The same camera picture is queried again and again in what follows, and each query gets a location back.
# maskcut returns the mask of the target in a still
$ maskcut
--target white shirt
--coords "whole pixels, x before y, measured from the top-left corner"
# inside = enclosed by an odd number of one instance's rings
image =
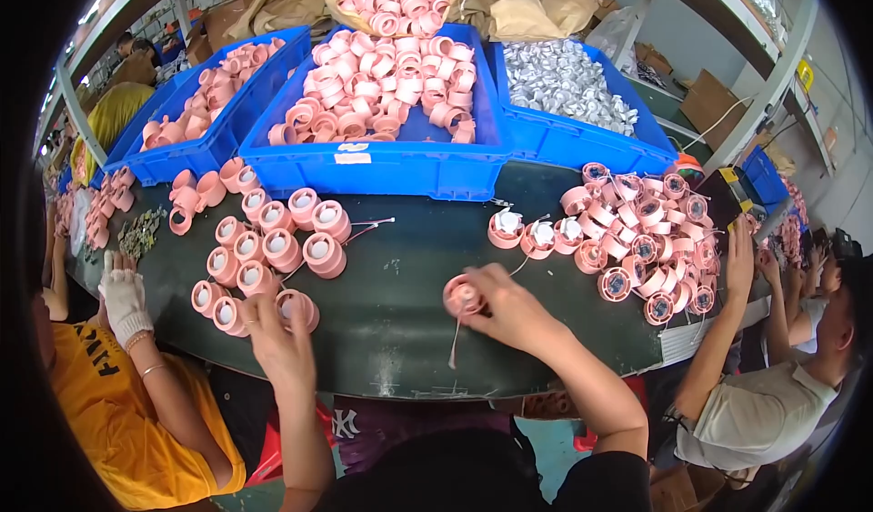
[[[682,418],[676,456],[725,471],[777,462],[809,438],[836,396],[797,362],[725,376],[698,422]]]

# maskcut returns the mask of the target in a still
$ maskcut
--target metal frame post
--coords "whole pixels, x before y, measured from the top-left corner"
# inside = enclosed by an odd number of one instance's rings
[[[188,2],[186,0],[173,0],[173,12],[176,14],[176,19],[179,20],[181,43],[184,45],[185,40],[188,39],[188,33],[191,32],[191,20],[188,19]]]
[[[79,135],[85,142],[85,147],[88,148],[89,152],[91,152],[94,161],[97,162],[97,165],[100,166],[101,169],[103,169],[103,166],[106,163],[106,153],[103,152],[103,147],[97,142],[97,137],[94,136],[94,132],[91,131],[91,126],[88,125],[88,116],[85,115],[85,112],[82,110],[82,105],[79,104],[79,99],[76,98],[76,91],[72,87],[70,71],[66,69],[63,54],[58,58],[58,64],[55,65],[55,76],[58,78],[60,93],[64,98],[64,103],[66,104],[67,111],[70,113],[72,123],[76,125],[76,129],[79,130]]]
[[[763,88],[754,96],[752,104],[746,110],[742,119],[733,128],[718,150],[704,164],[704,174],[709,177],[716,169],[733,162],[738,154],[746,148],[749,140],[755,134],[755,129],[766,115],[768,105],[778,105],[782,93],[794,78],[797,63],[800,62],[806,50],[809,36],[812,34],[815,16],[818,14],[818,0],[801,0],[794,27],[788,35],[788,44],[776,60],[773,71],[764,82]]]
[[[640,27],[646,19],[646,14],[649,12],[649,5],[652,0],[641,0],[634,7],[634,22],[630,24],[630,28],[625,32],[624,38],[616,47],[616,53],[612,56],[612,63],[617,70],[622,70],[622,66],[627,62],[627,50],[634,46],[637,41],[637,35],[640,32]]]

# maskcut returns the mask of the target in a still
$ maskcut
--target white ny logo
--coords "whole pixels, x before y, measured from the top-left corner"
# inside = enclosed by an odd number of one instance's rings
[[[333,435],[337,438],[355,438],[355,434],[360,432],[357,427],[355,427],[355,416],[358,414],[355,410],[349,410],[348,415],[346,417],[342,416],[342,410],[334,410],[335,414],[333,419],[331,419],[331,425],[333,425]]]

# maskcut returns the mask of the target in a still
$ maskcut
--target shirt collar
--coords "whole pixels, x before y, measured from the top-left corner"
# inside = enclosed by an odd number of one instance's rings
[[[809,375],[809,373],[803,369],[802,365],[798,364],[794,368],[794,372],[791,374],[791,377],[793,377],[794,380],[800,383],[803,387],[809,389],[813,393],[813,395],[819,397],[826,404],[830,404],[834,400],[834,398],[836,398],[836,395],[838,393],[837,390]]]

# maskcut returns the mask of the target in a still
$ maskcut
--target white knit glove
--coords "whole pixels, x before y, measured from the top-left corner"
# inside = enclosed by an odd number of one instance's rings
[[[103,266],[103,287],[106,317],[115,332],[115,339],[127,351],[127,340],[139,331],[154,331],[146,311],[146,289],[142,286],[142,276],[132,269],[113,267],[115,253],[105,251]]]

